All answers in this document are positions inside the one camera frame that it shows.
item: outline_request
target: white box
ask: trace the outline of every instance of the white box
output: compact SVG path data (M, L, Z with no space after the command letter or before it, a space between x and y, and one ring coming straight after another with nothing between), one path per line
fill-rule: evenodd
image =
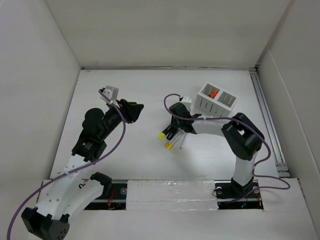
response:
M236 105L238 97L230 91L207 82L196 96L194 107L207 116L227 117Z

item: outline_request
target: orange object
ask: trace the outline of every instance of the orange object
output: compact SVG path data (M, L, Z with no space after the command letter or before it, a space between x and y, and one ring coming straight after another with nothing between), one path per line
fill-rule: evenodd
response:
M211 97L212 99L214 99L214 98L217 96L217 94L218 94L218 93L215 91L215 92L213 92L213 93L210 94L210 97Z

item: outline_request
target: yellow cap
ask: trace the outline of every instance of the yellow cap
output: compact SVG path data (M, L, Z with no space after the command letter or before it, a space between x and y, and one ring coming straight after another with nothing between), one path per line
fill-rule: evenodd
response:
M158 135L158 139L162 140L162 139L165 138L165 136L166 136L166 135L162 132L162 133L160 133L160 134Z
M169 146L167 146L165 149L170 150L173 146L169 143Z

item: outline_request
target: cable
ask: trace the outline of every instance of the cable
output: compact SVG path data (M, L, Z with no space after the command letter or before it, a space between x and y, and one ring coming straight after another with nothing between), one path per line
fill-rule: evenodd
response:
M74 172L77 172L77 171L80 171L82 169L85 169L87 167L90 167L92 165L95 165L96 163L100 162L101 160L105 159L106 157L108 157L110 154L112 154L116 149L117 147L120 145L120 143L122 142L122 140L124 139L124 136L125 136L125 133L126 133L126 120L124 118L124 116L122 115L120 109L117 107L117 105L115 105L114 103L112 103L112 101L107 98L106 95L104 95L104 93L99 90L98 91L99 94L105 98L108 102L111 102L111 106L114 107L114 109L117 111L117 113L120 115L120 118L122 120L122 123L123 123L123 130L122 130L122 135L119 139L119 141L115 144L115 146L109 151L107 152L105 155L103 155L102 157L100 157L98 160L94 161L94 162L91 162L91 163L88 163L86 165L83 165L83 166L80 166L80 167L77 167L71 171L69 171L69 174L73 174ZM10 236L11 236L11 231L12 231L12 228L13 228L13 225L14 225L14 222L19 214L19 212L21 211L21 209L24 207L24 205L26 205L26 203L33 197L35 196L37 193L39 193L42 189L44 189L46 186L52 184L53 182L65 177L67 174L66 173L63 173L57 177L55 177L54 179L48 181L47 183L43 184L41 187L39 187L37 190L35 190L33 193L30 194L30 196L28 196L22 203L21 205L17 208L17 210L15 211L11 221L10 221L10 224L9 224L9 227L8 227L8 230L6 232L6 240L10 240Z
M268 151L268 155L257 161L254 165L253 165L253 169L252 169L252 175L256 178L269 178L269 179L276 179L276 180L279 180L283 183L285 183L287 185L287 187L277 187L277 186L259 186L259 187L256 187L254 189L252 189L251 191L249 191L246 195L242 196L242 197L239 197L237 199L234 199L234 200L231 200L231 201L226 201L225 203L228 203L228 204L231 204L231 203L234 203L234 202L237 202L241 199L244 199L246 198L247 196L249 196L250 194L252 194L253 192L257 191L257 190L260 190L260 189L279 189L279 190L288 190L291 188L290 184L281 179L280 177L276 177L276 176L268 176L268 175L256 175L255 174L255 169L256 169L256 166L260 163L263 163L265 161L267 161L270 157L271 157L271 149L269 147L269 145L267 144L267 142L250 126L248 126L247 124L245 124L244 122L238 120L238 119L235 119L235 118L232 118L232 117L227 117L227 116L223 116L223 117L206 117L205 119L203 117L200 117L200 118L185 118L185 117L181 117L181 116L178 116L178 115L175 115L174 113L172 113L169 108L167 107L167 103L166 103L166 100L168 97L171 97L171 96L177 96L177 97L181 97L180 94L177 94L177 93L171 93L167 96L165 96L164 100L163 100L163 104L164 104L164 108L165 110L167 110L167 112L169 114L171 114L174 118L176 119L181 119L181 120L184 120L184 121L203 121L203 120L230 120L230 121L234 121L236 122L237 124L240 124L242 126L244 126L245 128L247 128L248 130L250 130L253 134L255 134L259 140L265 145L267 151Z
M253 192L252 194L255 195L255 196L258 198L259 206L261 207L262 203L261 203L261 201L260 201L260 196L259 196L257 193L255 193L255 192Z
M216 195L214 195L214 192L216 192L216 189L213 190L212 195L213 195L214 197L217 197Z

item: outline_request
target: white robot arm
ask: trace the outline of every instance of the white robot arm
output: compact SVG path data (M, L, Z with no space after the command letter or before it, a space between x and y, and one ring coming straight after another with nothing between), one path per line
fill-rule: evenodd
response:
M170 136L170 131L180 128L186 133L191 134L211 134L224 137L231 150L236 156L235 170L231 183L224 190L225 194L219 194L219 198L239 198L244 196L253 188L253 167L258 154L262 147L262 141L251 130L243 127L241 124L232 120L205 120L207 117L195 114L190 114L191 102L186 103L188 97L182 97L180 102L173 104L169 111L183 119L172 116L170 126L168 126L162 133L161 137L165 135ZM233 119L243 122L247 126L254 129L263 139L264 135L259 129L247 118L243 113L237 113Z
M127 124L136 122L143 104L116 100L118 89L107 86L100 90L111 101ZM88 110L82 123L82 132L72 149L71 157L62 173L66 176L57 180L46 196L34 208L27 207L21 214L27 230L42 240L63 240L68 233L70 222L101 195L107 196L112 188L112 179L100 172L93 174L84 187L79 189L89 168L76 170L88 162L98 161L107 145L105 139L122 122L115 107L109 105L104 113L99 108Z

